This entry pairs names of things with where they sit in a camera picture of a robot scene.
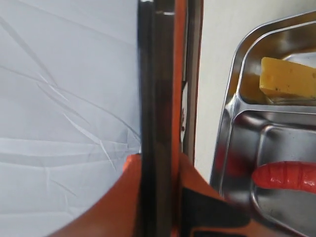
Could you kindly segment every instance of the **stainless steel tray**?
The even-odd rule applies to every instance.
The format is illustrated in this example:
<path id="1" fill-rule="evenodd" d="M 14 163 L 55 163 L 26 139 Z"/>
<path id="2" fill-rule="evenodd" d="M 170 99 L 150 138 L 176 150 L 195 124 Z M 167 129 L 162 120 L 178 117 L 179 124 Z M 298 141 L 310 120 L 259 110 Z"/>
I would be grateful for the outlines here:
<path id="1" fill-rule="evenodd" d="M 265 56 L 316 67 L 316 11 L 262 25 L 240 43 L 230 72 L 210 183 L 262 224 L 314 237 L 316 195 L 263 190 L 251 181 L 258 165 L 316 161 L 316 107 L 258 104 L 244 94 L 246 80 L 259 80 L 260 61 Z"/>

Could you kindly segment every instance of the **yellow cheese slice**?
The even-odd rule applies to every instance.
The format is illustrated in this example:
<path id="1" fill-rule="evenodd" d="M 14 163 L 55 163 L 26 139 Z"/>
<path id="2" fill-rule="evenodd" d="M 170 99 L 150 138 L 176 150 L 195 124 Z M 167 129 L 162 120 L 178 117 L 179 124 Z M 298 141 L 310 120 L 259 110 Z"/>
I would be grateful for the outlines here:
<path id="1" fill-rule="evenodd" d="M 261 60 L 260 90 L 271 100 L 316 99 L 316 69 L 265 57 Z"/>

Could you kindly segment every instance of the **reflective metal surface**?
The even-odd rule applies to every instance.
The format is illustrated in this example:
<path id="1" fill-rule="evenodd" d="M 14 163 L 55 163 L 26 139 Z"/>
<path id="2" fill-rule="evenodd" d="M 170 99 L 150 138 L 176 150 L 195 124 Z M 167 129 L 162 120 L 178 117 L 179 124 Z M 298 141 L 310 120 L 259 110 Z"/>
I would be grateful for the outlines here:
<path id="1" fill-rule="evenodd" d="M 259 80 L 263 57 L 316 67 L 316 11 L 262 25 L 240 43 L 231 68 L 210 183 L 227 201 L 262 224 L 313 237 L 316 195 L 263 190 L 251 181 L 258 165 L 316 161 L 316 107 L 267 105 L 244 94 L 247 82 Z"/>

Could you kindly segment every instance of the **white sheet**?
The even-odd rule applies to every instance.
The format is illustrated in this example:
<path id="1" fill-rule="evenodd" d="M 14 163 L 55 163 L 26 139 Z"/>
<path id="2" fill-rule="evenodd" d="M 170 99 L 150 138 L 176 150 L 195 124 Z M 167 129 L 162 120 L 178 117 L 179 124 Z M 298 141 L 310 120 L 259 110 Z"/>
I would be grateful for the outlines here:
<path id="1" fill-rule="evenodd" d="M 0 236 L 92 206 L 140 149 L 136 0 L 0 0 Z"/>

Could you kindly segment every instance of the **red sausage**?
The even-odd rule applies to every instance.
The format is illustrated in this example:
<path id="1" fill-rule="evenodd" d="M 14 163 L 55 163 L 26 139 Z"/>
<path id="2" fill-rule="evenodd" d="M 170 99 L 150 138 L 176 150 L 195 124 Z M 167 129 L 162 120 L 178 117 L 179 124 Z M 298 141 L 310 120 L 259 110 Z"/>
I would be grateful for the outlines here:
<path id="1" fill-rule="evenodd" d="M 252 180 L 263 189 L 290 189 L 316 194 L 316 163 L 268 163 L 252 173 Z"/>

